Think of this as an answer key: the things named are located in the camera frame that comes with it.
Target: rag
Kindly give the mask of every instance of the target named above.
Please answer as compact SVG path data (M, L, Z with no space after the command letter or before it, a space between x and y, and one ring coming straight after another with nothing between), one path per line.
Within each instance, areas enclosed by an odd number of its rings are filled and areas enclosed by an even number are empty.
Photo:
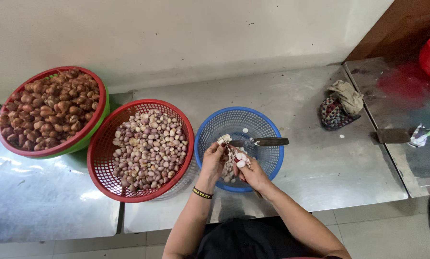
M328 90L334 91L348 115L356 115L363 108L363 95L355 91L354 87L343 80L336 81Z

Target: hand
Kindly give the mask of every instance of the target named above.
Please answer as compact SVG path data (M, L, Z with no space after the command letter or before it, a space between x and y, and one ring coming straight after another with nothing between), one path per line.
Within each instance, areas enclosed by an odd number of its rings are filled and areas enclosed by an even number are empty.
M270 181L261 166L259 166L258 161L248 155L246 156L248 159L250 159L250 168L244 166L239 169L234 163L234 175L239 176L242 182L250 184L253 189L259 191L260 193L264 193L264 191L274 186L274 184Z
M228 149L226 144L219 145L217 142L207 148L202 161L200 176L215 184L223 171L224 163L228 161Z

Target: woman's left hand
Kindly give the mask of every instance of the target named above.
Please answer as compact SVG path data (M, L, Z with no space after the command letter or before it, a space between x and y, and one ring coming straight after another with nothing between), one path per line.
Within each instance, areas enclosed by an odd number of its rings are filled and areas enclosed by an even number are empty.
M217 142L212 143L204 153L200 177L214 184L218 180L218 177L221 176L224 163L226 163L228 159L226 144L222 143L219 145Z

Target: knife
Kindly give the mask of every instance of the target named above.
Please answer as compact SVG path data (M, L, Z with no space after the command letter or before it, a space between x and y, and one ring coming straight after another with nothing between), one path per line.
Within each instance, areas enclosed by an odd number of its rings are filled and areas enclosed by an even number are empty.
M288 145L287 138L256 138L251 140L232 140L229 142L234 147L270 147L270 146L284 146Z

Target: black wristband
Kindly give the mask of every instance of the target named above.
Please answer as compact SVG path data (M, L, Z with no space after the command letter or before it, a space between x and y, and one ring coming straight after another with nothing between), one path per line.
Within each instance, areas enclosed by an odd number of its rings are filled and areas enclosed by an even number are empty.
M203 192L199 191L198 189L196 189L195 186L192 188L192 192L194 192L195 194L199 195L200 197L204 197L206 199L213 198L213 194L203 193Z

